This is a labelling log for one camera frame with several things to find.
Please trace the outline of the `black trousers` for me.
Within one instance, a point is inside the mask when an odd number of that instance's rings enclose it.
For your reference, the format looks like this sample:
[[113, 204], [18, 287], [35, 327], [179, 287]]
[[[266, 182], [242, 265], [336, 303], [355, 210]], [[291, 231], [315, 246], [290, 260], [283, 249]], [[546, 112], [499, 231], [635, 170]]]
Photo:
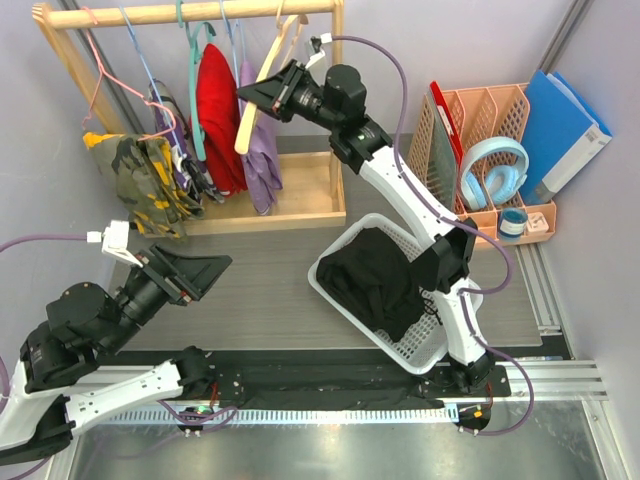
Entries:
[[319, 285], [371, 331], [400, 341], [425, 309], [410, 262], [383, 230], [365, 228], [320, 259]]

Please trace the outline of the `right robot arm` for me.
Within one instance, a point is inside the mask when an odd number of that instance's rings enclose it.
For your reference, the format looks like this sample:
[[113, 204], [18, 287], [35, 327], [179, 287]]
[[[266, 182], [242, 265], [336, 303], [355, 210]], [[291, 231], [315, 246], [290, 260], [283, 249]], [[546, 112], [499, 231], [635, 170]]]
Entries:
[[400, 216], [368, 214], [354, 223], [312, 265], [310, 285], [407, 372], [425, 374], [447, 358], [458, 393], [483, 390], [495, 359], [471, 296], [475, 225], [458, 222], [409, 170], [367, 114], [358, 71], [338, 64], [318, 83], [291, 61], [238, 95], [274, 119], [298, 116], [327, 129], [335, 156]]

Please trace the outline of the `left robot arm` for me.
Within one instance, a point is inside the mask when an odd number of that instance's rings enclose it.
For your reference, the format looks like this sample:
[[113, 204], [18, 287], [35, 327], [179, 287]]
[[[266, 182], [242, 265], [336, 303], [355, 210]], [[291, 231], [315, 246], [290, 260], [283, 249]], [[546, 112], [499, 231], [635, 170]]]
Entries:
[[77, 283], [46, 307], [26, 338], [1, 412], [1, 463], [46, 459], [115, 414], [151, 401], [204, 398], [215, 381], [203, 350], [189, 346], [130, 380], [73, 394], [167, 304], [201, 300], [231, 265], [228, 255], [183, 256], [158, 244], [135, 255], [114, 295]]

